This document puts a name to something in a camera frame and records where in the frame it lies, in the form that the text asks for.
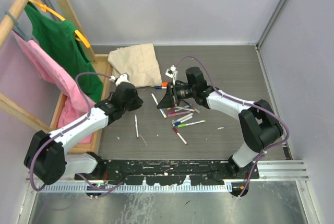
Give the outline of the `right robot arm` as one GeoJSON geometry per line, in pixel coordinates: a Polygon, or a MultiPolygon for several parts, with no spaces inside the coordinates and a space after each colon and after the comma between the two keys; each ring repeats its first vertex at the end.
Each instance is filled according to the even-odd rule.
{"type": "Polygon", "coordinates": [[[247,166],[283,135],[283,128],[266,100],[253,102],[231,96],[207,84],[199,67],[186,70],[187,82],[176,79],[175,66],[168,68],[165,74],[172,81],[158,109],[175,107],[181,100],[192,98],[199,106],[222,112],[240,123],[244,142],[228,159],[231,177],[241,179],[247,173],[247,166]]]}

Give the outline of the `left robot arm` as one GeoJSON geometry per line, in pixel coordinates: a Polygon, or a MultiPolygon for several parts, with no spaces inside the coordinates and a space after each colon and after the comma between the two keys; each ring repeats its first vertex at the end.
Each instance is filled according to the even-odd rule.
{"type": "Polygon", "coordinates": [[[97,103],[90,113],[50,133],[36,132],[23,161],[29,169],[30,179],[37,176],[45,185],[78,173],[85,173],[92,180],[101,179],[104,166],[98,164],[97,155],[70,155],[68,152],[84,138],[120,119],[125,112],[139,109],[142,104],[135,86],[122,82],[108,99],[97,103]]]}

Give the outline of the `magenta end rainbow pen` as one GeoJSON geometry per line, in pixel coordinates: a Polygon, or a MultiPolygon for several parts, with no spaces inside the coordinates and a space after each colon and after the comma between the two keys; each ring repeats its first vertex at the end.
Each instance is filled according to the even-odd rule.
{"type": "Polygon", "coordinates": [[[135,131],[136,131],[136,138],[139,139],[139,132],[138,132],[138,120],[137,120],[137,115],[134,115],[134,120],[135,120],[135,131]]]}

